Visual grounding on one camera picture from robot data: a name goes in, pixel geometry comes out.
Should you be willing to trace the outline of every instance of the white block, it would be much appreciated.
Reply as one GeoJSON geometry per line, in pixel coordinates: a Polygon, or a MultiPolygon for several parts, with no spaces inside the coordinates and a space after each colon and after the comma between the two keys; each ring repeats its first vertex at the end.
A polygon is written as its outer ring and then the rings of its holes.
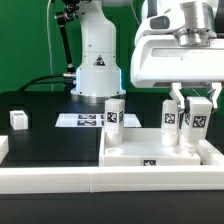
{"type": "Polygon", "coordinates": [[[164,146],[176,146],[179,133],[179,114],[174,100],[163,102],[161,143],[164,146]]]}
{"type": "Polygon", "coordinates": [[[90,192],[217,190],[222,166],[103,167],[91,172],[90,192]]]}
{"type": "Polygon", "coordinates": [[[120,99],[109,99],[105,102],[106,141],[110,145],[119,145],[122,142],[124,105],[125,101],[120,99]]]}
{"type": "Polygon", "coordinates": [[[91,169],[88,167],[0,169],[0,194],[89,192],[91,169]]]}
{"type": "Polygon", "coordinates": [[[28,117],[23,110],[10,111],[10,123],[14,130],[28,129],[28,117]]]}
{"type": "Polygon", "coordinates": [[[205,139],[212,103],[205,97],[188,97],[190,111],[184,114],[181,133],[189,141],[205,139]]]}

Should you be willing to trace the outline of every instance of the black table surface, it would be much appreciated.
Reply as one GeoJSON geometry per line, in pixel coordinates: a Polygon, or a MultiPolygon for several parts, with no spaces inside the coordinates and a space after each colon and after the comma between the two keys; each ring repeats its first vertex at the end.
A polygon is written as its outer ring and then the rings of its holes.
{"type": "MultiPolygon", "coordinates": [[[[159,127],[161,103],[166,97],[156,93],[127,94],[126,113],[135,113],[143,127],[159,127]]],[[[56,128],[55,122],[60,113],[103,112],[103,104],[73,102],[61,92],[1,94],[0,134],[9,136],[9,153],[1,167],[98,165],[101,128],[56,128]],[[27,113],[28,130],[15,132],[10,127],[11,110],[27,113]]],[[[222,122],[222,117],[212,118],[208,135],[220,149],[222,137],[212,130],[221,130],[222,122]]],[[[224,223],[223,209],[224,191],[0,195],[2,224],[224,223]]]]}

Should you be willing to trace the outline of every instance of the warning label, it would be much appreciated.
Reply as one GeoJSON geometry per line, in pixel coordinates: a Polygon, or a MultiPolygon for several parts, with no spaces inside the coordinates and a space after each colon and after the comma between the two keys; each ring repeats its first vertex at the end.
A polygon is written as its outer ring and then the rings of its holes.
{"type": "Polygon", "coordinates": [[[96,62],[94,63],[95,66],[105,66],[105,63],[103,61],[103,58],[101,55],[96,59],[96,62]]]}

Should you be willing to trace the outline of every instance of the small white cube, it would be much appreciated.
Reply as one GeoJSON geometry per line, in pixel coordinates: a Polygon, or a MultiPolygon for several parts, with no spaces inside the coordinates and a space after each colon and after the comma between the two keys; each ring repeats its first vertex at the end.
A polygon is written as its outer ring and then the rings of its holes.
{"type": "Polygon", "coordinates": [[[28,129],[28,117],[23,110],[10,111],[10,123],[14,130],[28,129]]]}

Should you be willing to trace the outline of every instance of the white box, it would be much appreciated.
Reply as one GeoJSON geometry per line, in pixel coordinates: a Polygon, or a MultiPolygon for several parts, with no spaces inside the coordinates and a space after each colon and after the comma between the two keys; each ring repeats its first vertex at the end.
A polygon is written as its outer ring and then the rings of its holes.
{"type": "Polygon", "coordinates": [[[28,129],[28,118],[23,110],[10,111],[10,123],[14,130],[28,129]]]}
{"type": "Polygon", "coordinates": [[[175,147],[161,144],[159,128],[124,128],[123,141],[116,146],[107,145],[102,129],[99,166],[184,166],[200,165],[197,153],[177,154],[175,147]]]}

